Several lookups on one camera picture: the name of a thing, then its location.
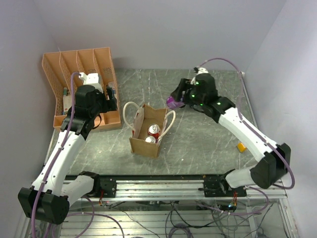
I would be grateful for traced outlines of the purple Fanta can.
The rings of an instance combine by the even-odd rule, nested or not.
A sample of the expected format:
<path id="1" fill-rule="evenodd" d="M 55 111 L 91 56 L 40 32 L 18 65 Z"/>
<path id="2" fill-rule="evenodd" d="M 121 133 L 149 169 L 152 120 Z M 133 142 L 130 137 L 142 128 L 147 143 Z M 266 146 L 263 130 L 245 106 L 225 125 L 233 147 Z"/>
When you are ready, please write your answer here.
<path id="1" fill-rule="evenodd" d="M 169 96 L 167 98 L 166 105 L 171 110 L 175 110 L 177 108 L 182 108 L 185 106 L 185 104 L 183 102 L 175 101 L 175 99 L 172 96 Z"/>

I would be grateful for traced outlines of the watermelon print canvas bag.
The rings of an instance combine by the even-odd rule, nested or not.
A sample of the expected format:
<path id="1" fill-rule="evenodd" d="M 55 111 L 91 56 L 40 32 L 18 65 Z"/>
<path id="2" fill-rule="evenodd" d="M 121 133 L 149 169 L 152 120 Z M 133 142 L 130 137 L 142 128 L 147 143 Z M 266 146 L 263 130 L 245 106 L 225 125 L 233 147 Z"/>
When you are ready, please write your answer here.
<path id="1" fill-rule="evenodd" d="M 134 106 L 137 109 L 132 123 L 129 123 L 126 118 L 128 106 Z M 158 157 L 161 141 L 173 126 L 176 112 L 174 110 L 169 112 L 167 108 L 154 109 L 146 104 L 139 106 L 134 102 L 128 102 L 124 105 L 122 114 L 125 124 L 132 131 L 132 136 L 129 138 L 131 152 L 145 157 Z M 154 123 L 160 127 L 158 142 L 156 144 L 147 143 L 144 139 L 148 136 L 148 127 Z"/>

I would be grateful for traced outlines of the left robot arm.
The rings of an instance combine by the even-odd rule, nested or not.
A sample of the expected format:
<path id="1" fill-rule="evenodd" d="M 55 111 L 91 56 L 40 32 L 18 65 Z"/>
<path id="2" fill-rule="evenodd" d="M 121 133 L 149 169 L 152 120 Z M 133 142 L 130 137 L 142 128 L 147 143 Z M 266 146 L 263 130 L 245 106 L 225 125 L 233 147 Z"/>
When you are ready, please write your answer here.
<path id="1" fill-rule="evenodd" d="M 51 224 L 61 224 L 69 208 L 79 198 L 100 194 L 100 175 L 81 172 L 69 184 L 64 184 L 67 172 L 86 141 L 95 129 L 95 119 L 101 113 L 117 110 L 117 101 L 111 87 L 100 92 L 95 86 L 82 85 L 75 93 L 75 105 L 64 118 L 58 141 L 46 165 L 30 188 L 21 188 L 18 200 L 26 215 Z"/>

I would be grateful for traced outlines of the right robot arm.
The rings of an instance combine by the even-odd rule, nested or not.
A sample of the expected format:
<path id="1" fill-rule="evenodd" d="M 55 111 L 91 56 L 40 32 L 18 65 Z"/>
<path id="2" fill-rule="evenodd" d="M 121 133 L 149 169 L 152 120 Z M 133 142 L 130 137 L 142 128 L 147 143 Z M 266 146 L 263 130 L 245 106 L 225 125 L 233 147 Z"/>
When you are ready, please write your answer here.
<path id="1" fill-rule="evenodd" d="M 256 160 L 254 166 L 224 175 L 225 180 L 218 184 L 222 195 L 230 196 L 241 186 L 257 185 L 267 189 L 290 172 L 290 147 L 269 139 L 239 113 L 230 99 L 219 96 L 209 73 L 199 73 L 192 80 L 182 78 L 171 97 L 178 103 L 200 106 L 206 116 L 235 135 Z"/>

